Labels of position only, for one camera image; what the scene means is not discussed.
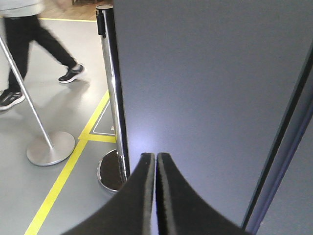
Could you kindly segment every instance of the white shoe sole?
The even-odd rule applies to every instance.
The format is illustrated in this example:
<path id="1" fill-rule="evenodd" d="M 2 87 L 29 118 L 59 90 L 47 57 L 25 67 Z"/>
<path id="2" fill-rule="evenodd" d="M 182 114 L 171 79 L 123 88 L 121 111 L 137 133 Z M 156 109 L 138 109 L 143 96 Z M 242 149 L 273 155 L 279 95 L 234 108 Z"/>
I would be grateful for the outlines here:
<path id="1" fill-rule="evenodd" d="M 21 103 L 21 102 L 24 101 L 24 100 L 25 100 L 25 96 L 23 95 L 22 97 L 20 97 L 20 98 L 14 100 L 14 101 L 13 101 L 12 103 L 10 103 L 9 105 L 0 107 L 0 111 L 8 110 L 8 109 L 12 108 L 14 105 L 19 104 L 19 103 Z"/>
<path id="2" fill-rule="evenodd" d="M 77 79 L 77 78 L 79 78 L 79 77 L 81 77 L 81 76 L 84 76 L 86 73 L 87 73 L 87 69 L 84 68 L 84 70 L 83 70 L 81 73 L 79 73 L 79 74 L 73 76 L 70 80 L 67 80 L 67 81 L 59 81 L 59 83 L 70 83 L 70 82 L 74 81 L 75 79 Z"/>

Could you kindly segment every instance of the chrome stanchion post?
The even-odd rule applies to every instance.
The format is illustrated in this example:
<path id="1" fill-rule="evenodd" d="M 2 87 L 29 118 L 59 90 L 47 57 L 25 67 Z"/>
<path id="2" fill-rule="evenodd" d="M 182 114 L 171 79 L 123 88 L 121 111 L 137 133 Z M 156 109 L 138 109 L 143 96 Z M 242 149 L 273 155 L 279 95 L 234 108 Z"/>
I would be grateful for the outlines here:
<path id="1" fill-rule="evenodd" d="M 101 44 L 110 94 L 110 104 L 113 117 L 113 126 L 116 139 L 116 150 L 108 153 L 100 161 L 97 175 L 102 185 L 111 192 L 127 181 L 129 176 L 129 159 L 127 153 L 126 128 L 124 120 L 123 97 L 120 82 L 119 61 L 112 5 L 100 5 L 96 8 L 98 33 L 101 35 Z"/>
<path id="2" fill-rule="evenodd" d="M 27 157 L 28 159 L 35 165 L 53 165 L 59 163 L 66 159 L 74 150 L 75 147 L 75 139 L 74 137 L 66 132 L 52 132 L 50 136 L 45 131 L 42 122 L 35 110 L 35 107 L 32 103 L 31 97 L 28 94 L 22 76 L 15 64 L 15 61 L 6 45 L 0 36 L 0 44 L 2 50 L 7 58 L 11 70 L 14 73 L 17 82 L 19 83 L 23 94 L 25 95 L 26 100 L 28 101 L 32 112 L 35 115 L 37 122 L 44 134 L 43 138 L 37 138 L 27 149 Z"/>

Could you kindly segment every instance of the silver pole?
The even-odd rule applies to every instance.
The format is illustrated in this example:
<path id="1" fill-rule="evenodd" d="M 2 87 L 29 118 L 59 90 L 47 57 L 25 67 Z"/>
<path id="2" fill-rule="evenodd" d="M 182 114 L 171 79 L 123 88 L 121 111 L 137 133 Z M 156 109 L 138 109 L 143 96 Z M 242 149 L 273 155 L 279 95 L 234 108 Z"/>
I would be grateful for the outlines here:
<path id="1" fill-rule="evenodd" d="M 25 89 L 20 71 L 18 70 L 15 64 L 15 61 L 10 53 L 9 48 L 7 47 L 6 43 L 4 43 L 1 36 L 0 44 L 11 66 L 12 72 L 14 73 L 17 82 L 19 83 L 21 90 L 25 95 L 45 137 L 45 141 L 42 137 L 38 137 L 32 142 L 32 144 L 28 146 L 27 157 L 29 161 L 31 161 L 35 165 L 46 166 L 54 165 L 65 160 L 73 152 L 75 148 L 75 138 L 71 134 L 62 131 L 52 132 L 50 133 L 50 136 L 46 133 L 39 119 L 39 116 L 34 108 L 32 100 L 27 90 Z"/>
<path id="2" fill-rule="evenodd" d="M 12 72 L 14 73 L 14 75 L 15 75 L 15 77 L 17 79 L 17 82 L 19 83 L 19 85 L 21 87 L 21 90 L 22 90 L 23 94 L 25 95 L 25 98 L 28 101 L 28 103 L 29 103 L 29 105 L 30 105 L 30 107 L 31 107 L 31 109 L 32 109 L 32 111 L 34 113 L 37 122 L 39 123 L 39 126 L 40 126 L 40 128 L 41 128 L 41 130 L 42 130 L 42 132 L 44 134 L 45 140 L 46 140 L 49 148 L 52 149 L 53 148 L 53 143 L 52 143 L 49 135 L 46 133 L 46 131 L 45 131 L 45 129 L 44 129 L 40 119 L 39 119 L 39 116 L 38 116 L 38 114 L 37 114 L 37 112 L 36 112 L 36 110 L 34 108 L 32 100 L 31 100 L 27 90 L 25 89 L 25 86 L 24 86 L 23 79 L 22 79 L 22 76 L 20 74 L 20 71 L 18 70 L 18 68 L 17 68 L 17 66 L 15 64 L 15 61 L 14 61 L 14 59 L 13 59 L 13 57 L 12 57 L 10 51 L 9 51 L 9 48 L 7 47 L 6 43 L 4 43 L 4 41 L 3 41 L 1 36 L 0 36 L 0 43 L 1 43 L 2 50 L 3 50 L 3 52 L 4 52 L 8 62 L 10 64 L 10 66 L 11 66 Z"/>

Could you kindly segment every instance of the black curved object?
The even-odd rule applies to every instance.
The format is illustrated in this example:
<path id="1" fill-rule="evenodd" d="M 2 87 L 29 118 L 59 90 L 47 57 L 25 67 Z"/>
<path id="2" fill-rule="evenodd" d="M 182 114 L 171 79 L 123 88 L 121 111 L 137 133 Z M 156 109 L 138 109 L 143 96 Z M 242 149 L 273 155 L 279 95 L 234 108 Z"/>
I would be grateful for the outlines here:
<path id="1" fill-rule="evenodd" d="M 168 153 L 157 155 L 156 206 L 159 235 L 248 235 L 197 195 Z"/>
<path id="2" fill-rule="evenodd" d="M 63 235 L 149 235 L 155 157 L 143 153 L 121 190 L 95 214 Z"/>

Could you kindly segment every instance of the black pants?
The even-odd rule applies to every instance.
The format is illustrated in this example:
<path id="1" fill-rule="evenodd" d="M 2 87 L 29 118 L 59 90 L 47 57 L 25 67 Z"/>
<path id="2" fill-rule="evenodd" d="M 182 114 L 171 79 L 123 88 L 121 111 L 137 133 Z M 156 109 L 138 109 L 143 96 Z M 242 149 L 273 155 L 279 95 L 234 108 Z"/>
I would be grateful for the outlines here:
<path id="1" fill-rule="evenodd" d="M 76 61 L 64 47 L 40 25 L 38 16 L 4 18 L 6 39 L 12 57 L 24 79 L 27 74 L 29 43 L 35 40 L 62 65 L 72 68 Z M 12 70 L 9 74 L 9 90 L 20 91 L 20 86 Z"/>

